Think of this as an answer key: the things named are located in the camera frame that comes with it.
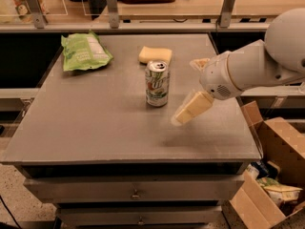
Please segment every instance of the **wooden surface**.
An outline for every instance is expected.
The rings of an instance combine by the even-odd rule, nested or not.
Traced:
[[[92,21],[88,3],[69,0],[44,0],[51,23],[101,23],[108,21],[108,11]],[[118,2],[121,19],[202,19],[218,18],[223,0],[176,0],[168,4],[124,4]],[[305,0],[236,0],[233,18],[274,18],[280,13],[305,7]]]

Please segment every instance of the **floor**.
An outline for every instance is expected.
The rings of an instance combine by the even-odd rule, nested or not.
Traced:
[[[6,135],[0,135],[0,156],[10,140],[9,137],[4,136]],[[13,166],[0,164],[0,177],[0,196],[18,222],[54,220],[54,206],[51,204],[43,204],[35,198],[23,186],[24,177]],[[2,228],[1,222],[14,225],[9,212],[5,209],[2,202],[0,202],[0,228]],[[305,210],[276,226],[274,229],[304,229],[304,225]],[[72,227],[65,224],[62,224],[61,228],[72,229]],[[200,227],[200,229],[215,228],[247,229],[229,202],[225,202],[223,205],[223,216],[218,221]]]

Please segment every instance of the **green chip bag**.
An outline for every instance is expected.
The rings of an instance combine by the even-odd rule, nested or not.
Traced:
[[[64,72],[97,69],[113,59],[111,53],[100,45],[98,36],[92,31],[71,34],[67,38],[62,36],[61,45],[64,47]]]

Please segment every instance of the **drawer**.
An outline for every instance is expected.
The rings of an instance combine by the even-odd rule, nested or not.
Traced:
[[[221,206],[57,209],[56,215],[71,226],[198,224],[217,220]]]
[[[228,200],[243,176],[53,177],[26,179],[42,202]]]

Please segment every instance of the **cardboard box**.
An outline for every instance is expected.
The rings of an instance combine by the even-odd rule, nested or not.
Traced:
[[[305,136],[281,117],[263,121],[256,102],[243,106],[242,112],[249,127],[256,129],[263,159],[281,168],[278,181],[302,188],[298,203],[305,201]],[[285,220],[284,213],[247,171],[244,177],[244,184],[230,203],[246,226],[249,229],[271,228]]]

